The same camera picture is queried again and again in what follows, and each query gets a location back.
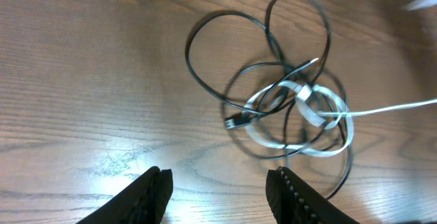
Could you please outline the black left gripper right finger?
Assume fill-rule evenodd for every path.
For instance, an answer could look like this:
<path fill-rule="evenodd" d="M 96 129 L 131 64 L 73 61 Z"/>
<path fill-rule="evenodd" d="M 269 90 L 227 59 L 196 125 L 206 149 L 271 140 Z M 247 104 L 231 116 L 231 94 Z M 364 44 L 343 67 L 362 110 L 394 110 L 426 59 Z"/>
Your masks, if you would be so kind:
<path fill-rule="evenodd" d="M 287 167 L 269 170 L 266 199 L 278 224 L 355 224 Z"/>

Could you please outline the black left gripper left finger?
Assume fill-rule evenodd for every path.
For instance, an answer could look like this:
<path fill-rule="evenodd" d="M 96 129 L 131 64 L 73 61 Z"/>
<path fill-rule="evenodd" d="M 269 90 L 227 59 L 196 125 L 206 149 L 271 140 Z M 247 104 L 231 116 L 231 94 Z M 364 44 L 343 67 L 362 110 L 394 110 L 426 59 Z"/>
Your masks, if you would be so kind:
<path fill-rule="evenodd" d="M 153 166 L 78 224 L 157 224 L 172 193 L 172 170 Z"/>

